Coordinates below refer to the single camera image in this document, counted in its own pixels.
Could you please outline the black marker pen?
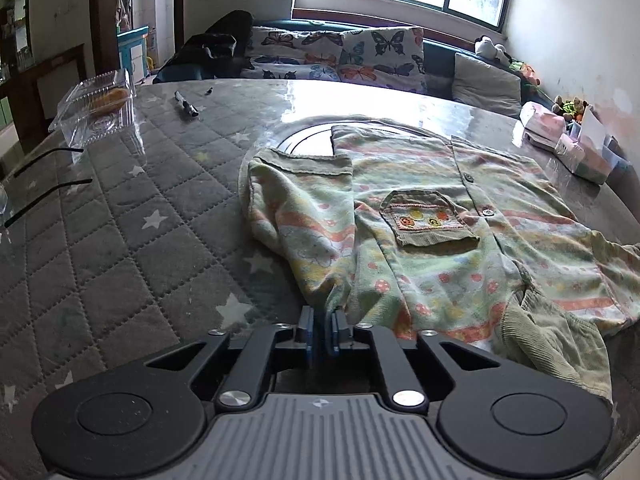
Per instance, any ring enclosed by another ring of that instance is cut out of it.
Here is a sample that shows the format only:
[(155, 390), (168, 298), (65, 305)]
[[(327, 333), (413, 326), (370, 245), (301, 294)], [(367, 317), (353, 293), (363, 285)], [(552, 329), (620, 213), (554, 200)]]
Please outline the black marker pen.
[(198, 117), (198, 115), (200, 114), (198, 109), (194, 105), (189, 103), (178, 90), (175, 91), (174, 97), (184, 117), (189, 117), (189, 118)]

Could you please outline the white plush toy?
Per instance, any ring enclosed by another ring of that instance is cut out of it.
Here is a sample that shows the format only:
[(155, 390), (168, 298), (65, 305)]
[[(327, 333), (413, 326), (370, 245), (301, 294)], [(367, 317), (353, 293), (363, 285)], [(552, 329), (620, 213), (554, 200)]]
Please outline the white plush toy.
[(506, 53), (502, 44), (495, 44), (490, 37), (483, 35), (474, 40), (474, 51), (484, 60), (495, 62), (503, 66), (512, 63), (512, 56)]

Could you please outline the round glass turntable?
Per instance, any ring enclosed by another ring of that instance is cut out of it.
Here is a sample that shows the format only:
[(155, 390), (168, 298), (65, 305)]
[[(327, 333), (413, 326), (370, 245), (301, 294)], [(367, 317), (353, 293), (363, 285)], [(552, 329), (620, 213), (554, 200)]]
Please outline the round glass turntable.
[(280, 122), (271, 130), (264, 133), (255, 142), (256, 148), (275, 148), (278, 151), (292, 155), (320, 155), (332, 156), (334, 154), (332, 129), (337, 126), (349, 126), (355, 128), (373, 128), (374, 130), (389, 133), (392, 136), (420, 136), (427, 138), (434, 136), (436, 139), (448, 142), (450, 134), (440, 133), (420, 126), (413, 126), (396, 122), (390, 118), (371, 118), (363, 115), (338, 116), (311, 116), (296, 119), (292, 122)]

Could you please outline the butterfly print cushion left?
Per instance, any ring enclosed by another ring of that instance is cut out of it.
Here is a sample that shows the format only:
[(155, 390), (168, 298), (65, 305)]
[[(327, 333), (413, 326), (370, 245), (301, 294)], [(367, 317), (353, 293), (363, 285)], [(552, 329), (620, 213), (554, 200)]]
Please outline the butterfly print cushion left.
[(292, 32), (254, 27), (240, 76), (248, 79), (340, 81), (340, 32)]

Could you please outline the black bag on sofa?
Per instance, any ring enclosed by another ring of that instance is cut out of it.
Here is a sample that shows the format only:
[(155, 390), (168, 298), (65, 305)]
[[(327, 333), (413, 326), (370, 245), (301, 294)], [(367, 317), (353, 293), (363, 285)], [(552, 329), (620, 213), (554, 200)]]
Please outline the black bag on sofa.
[(202, 34), (193, 35), (160, 68), (154, 84), (238, 78), (249, 65), (246, 49), (253, 30), (250, 12), (234, 10)]

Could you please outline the small blue cabinet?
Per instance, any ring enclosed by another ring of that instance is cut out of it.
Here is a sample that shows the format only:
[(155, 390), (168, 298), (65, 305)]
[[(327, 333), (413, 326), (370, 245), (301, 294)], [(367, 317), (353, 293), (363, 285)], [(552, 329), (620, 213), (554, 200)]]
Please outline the small blue cabinet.
[(120, 67), (129, 73), (131, 81), (136, 84), (149, 76), (146, 54), (148, 33), (149, 27), (142, 26), (128, 32), (119, 32), (116, 36)]

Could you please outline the butterfly print cushion right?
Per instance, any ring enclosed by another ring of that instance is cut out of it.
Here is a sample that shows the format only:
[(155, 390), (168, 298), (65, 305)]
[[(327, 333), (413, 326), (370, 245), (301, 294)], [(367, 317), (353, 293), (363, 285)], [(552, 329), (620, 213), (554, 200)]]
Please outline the butterfly print cushion right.
[(363, 28), (341, 36), (341, 81), (427, 94), (422, 28)]

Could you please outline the butterfly print cushion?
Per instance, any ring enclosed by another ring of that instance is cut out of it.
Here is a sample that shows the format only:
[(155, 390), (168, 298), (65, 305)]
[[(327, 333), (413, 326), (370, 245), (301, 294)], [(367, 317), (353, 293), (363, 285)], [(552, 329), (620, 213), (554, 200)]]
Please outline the butterfly print cushion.
[(340, 81), (340, 32), (292, 32), (254, 27), (240, 76), (248, 79)]
[(341, 36), (341, 81), (427, 94), (422, 28), (363, 28)]

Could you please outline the brown plush toy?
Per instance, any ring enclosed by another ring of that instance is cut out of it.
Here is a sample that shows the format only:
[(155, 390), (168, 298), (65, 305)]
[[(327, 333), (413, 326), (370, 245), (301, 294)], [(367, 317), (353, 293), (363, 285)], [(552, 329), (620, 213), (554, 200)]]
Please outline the brown plush toy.
[(562, 96), (556, 96), (552, 104), (552, 113), (562, 116), (567, 122), (582, 122), (589, 103), (581, 98), (564, 100)]

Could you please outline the green patterned child's shirt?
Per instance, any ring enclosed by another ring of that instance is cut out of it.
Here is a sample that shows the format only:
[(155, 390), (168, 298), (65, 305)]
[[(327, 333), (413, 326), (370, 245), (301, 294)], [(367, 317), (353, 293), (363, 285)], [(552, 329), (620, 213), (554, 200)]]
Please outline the green patterned child's shirt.
[(329, 156), (265, 148), (247, 219), (311, 307), (434, 330), (612, 394), (604, 338), (639, 318), (639, 248), (579, 222), (533, 160), (339, 124)]

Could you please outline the tissue pack pink green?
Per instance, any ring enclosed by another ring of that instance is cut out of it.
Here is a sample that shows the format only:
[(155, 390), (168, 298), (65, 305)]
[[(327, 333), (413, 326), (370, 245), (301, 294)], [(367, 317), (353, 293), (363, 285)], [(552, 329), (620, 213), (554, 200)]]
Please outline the tissue pack pink green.
[(612, 149), (614, 138), (602, 124), (594, 107), (586, 107), (582, 123), (573, 122), (569, 133), (563, 133), (554, 154), (574, 176), (602, 185), (614, 174), (631, 168), (631, 163)]

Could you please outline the pink wet wipes pack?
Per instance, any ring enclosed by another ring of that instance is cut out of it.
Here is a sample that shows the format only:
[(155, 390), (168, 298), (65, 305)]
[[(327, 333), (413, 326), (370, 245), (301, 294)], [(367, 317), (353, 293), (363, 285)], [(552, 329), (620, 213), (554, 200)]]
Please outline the pink wet wipes pack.
[(562, 116), (552, 113), (547, 107), (533, 101), (526, 102), (522, 106), (520, 121), (529, 142), (549, 152), (554, 151), (566, 130)]

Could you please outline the grey quilted star tablecloth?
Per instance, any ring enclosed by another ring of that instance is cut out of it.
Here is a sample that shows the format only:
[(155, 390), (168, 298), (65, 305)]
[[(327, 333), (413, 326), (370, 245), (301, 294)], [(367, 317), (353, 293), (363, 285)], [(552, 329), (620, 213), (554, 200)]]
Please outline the grey quilted star tablecloth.
[[(183, 116), (176, 90), (197, 118)], [(244, 335), (310, 306), (285, 258), (254, 237), (247, 167), (265, 149), (255, 142), (280, 122), (329, 115), (390, 118), (529, 158), (579, 222), (639, 248), (638, 222), (612, 192), (529, 146), (506, 116), (325, 81), (143, 87), (129, 127), (75, 154), (53, 133), (6, 185), (14, 222), (1, 232), (3, 478), (43, 474), (29, 423), (48, 393), (208, 328)], [(611, 467), (639, 441), (639, 319), (604, 342)]]

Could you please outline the clear plastic food container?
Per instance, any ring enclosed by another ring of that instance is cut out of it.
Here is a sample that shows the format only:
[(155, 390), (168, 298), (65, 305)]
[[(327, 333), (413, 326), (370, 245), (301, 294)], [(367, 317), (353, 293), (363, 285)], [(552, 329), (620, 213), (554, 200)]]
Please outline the clear plastic food container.
[(134, 122), (134, 85), (128, 70), (111, 70), (81, 81), (58, 102), (50, 133), (69, 148), (84, 148)]

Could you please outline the grey cushion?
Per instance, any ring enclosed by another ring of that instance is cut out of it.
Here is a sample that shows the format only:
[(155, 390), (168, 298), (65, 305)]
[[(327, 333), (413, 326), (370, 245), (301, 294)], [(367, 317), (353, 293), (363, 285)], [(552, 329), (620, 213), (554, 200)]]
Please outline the grey cushion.
[(518, 76), (460, 53), (454, 55), (451, 95), (456, 102), (508, 117), (518, 117), (522, 107)]

